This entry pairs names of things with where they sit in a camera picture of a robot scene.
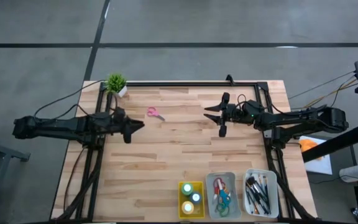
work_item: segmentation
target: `robotic arm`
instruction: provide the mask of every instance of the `robotic arm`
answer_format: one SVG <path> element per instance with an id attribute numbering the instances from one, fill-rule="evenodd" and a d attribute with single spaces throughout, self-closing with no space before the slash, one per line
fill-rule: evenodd
<path id="1" fill-rule="evenodd" d="M 254 100 L 241 102 L 237 105 L 230 104 L 230 94 L 224 93 L 222 102 L 217 106 L 205 108 L 208 111 L 219 112 L 220 116 L 204 114 L 207 118 L 220 125 L 219 137 L 226 136 L 226 122 L 254 125 L 259 131 L 271 130 L 271 145 L 284 149 L 285 144 L 291 138 L 298 138 L 305 134 L 326 131 L 328 133 L 340 133 L 345 131 L 349 124 L 346 121 L 345 112 L 327 106 L 308 108 L 303 111 L 272 114 L 265 112 L 265 108 Z M 297 124 L 289 128 L 280 127 L 286 124 Z"/>
<path id="2" fill-rule="evenodd" d="M 14 121 L 13 135 L 17 139 L 38 136 L 76 140 L 82 145 L 92 142 L 92 135 L 121 133 L 125 143 L 131 143 L 131 135 L 144 126 L 143 121 L 130 119 L 124 109 L 117 107 L 113 114 L 100 112 L 71 119 L 40 119 L 25 116 Z"/>

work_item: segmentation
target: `yellow container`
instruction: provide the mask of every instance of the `yellow container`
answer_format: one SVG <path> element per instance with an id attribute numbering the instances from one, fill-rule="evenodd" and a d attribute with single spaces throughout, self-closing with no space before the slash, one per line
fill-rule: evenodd
<path id="1" fill-rule="evenodd" d="M 189 198 L 182 194 L 181 187 L 184 183 L 191 183 L 193 184 L 193 190 L 197 191 L 201 194 L 202 202 L 197 205 L 194 205 L 194 212 L 190 215 L 186 215 L 181 210 L 181 205 L 183 202 L 189 201 Z M 179 182 L 178 185 L 178 211 L 179 211 L 179 218 L 181 219 L 190 219 L 190 218 L 205 218 L 205 200 L 204 200 L 204 183 L 202 181 L 194 181 L 194 182 Z"/>

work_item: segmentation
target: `concrete floor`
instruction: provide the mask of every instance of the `concrete floor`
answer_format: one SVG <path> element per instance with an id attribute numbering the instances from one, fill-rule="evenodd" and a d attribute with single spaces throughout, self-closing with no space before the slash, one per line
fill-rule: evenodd
<path id="1" fill-rule="evenodd" d="M 92 43 L 103 3 L 0 0 L 0 43 Z M 118 0 L 110 3 L 101 42 L 358 42 L 358 0 Z M 14 139 L 12 122 L 78 89 L 90 52 L 0 49 L 0 144 L 32 153 L 28 163 L 11 163 L 0 193 L 0 223 L 48 220 L 67 141 Z M 236 80 L 284 80 L 293 96 L 352 71 L 356 60 L 358 48 L 99 49 L 91 80 L 111 72 L 130 80 L 222 80 L 231 74 Z M 345 80 L 294 98 L 291 106 L 303 106 Z M 40 116 L 60 114 L 77 101 L 73 96 Z M 335 106 L 346 111 L 351 128 L 358 126 L 352 89 L 340 92 Z M 349 156 L 336 152 L 333 169 L 351 166 Z M 321 178 L 310 176 L 313 182 Z M 351 185 L 311 188 L 319 217 L 353 222 Z"/>

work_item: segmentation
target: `wooden tabletop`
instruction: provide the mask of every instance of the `wooden tabletop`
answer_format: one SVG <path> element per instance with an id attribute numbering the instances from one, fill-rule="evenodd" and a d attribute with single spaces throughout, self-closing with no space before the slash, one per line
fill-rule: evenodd
<path id="1" fill-rule="evenodd" d="M 289 111 L 284 82 L 267 82 L 273 104 L 282 111 Z M 95 84 L 82 91 L 79 104 L 87 113 L 94 113 L 98 89 L 99 85 Z M 120 134 L 107 136 L 93 220 L 179 222 L 178 182 L 205 182 L 206 175 L 211 172 L 235 173 L 239 203 L 242 203 L 242 176 L 246 170 L 268 168 L 261 132 L 245 124 L 227 123 L 226 137 L 219 138 L 219 127 L 203 116 L 207 112 L 203 108 L 219 104 L 225 91 L 231 94 L 230 103 L 237 104 L 240 94 L 245 94 L 247 100 L 255 99 L 254 89 L 244 86 L 129 87 L 125 97 L 119 100 L 119 106 L 129 117 L 144 121 L 145 127 L 132 135 L 131 144 L 125 144 Z M 156 107 L 166 121 L 148 117 L 149 106 Z M 83 115 L 80 111 L 77 113 L 77 116 Z M 52 218 L 63 212 L 68 178 L 81 150 L 79 143 L 69 143 Z M 288 144 L 283 156 L 291 191 L 302 206 L 316 216 L 299 147 Z M 85 157 L 86 151 L 75 170 L 67 205 L 80 189 Z M 85 198 L 84 216 L 88 211 L 89 194 L 90 190 Z M 286 214 L 282 194 L 280 201 Z M 206 218 L 192 221 L 211 221 L 208 203 L 205 204 Z M 240 208 L 241 219 L 233 221 L 271 221 L 248 215 L 241 204 Z"/>

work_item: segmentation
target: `small green plant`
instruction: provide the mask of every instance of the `small green plant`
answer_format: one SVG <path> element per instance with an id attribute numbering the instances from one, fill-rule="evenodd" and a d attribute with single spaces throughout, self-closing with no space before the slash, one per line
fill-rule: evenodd
<path id="1" fill-rule="evenodd" d="M 127 80 L 120 73 L 112 73 L 106 80 L 107 91 L 110 93 L 118 93 L 124 88 Z"/>

